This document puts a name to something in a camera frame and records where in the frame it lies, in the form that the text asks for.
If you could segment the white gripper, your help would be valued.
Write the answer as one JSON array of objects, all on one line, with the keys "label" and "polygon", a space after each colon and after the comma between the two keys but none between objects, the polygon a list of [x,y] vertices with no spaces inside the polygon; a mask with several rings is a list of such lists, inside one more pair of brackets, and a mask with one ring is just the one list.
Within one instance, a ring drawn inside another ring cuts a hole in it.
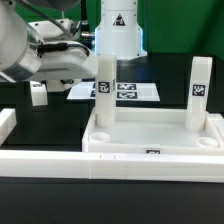
[{"label": "white gripper", "polygon": [[29,23],[41,40],[38,53],[42,60],[31,80],[94,78],[98,73],[98,58],[92,50],[76,41],[79,23],[69,19],[58,19],[57,22],[70,33],[70,37],[50,21]]}]

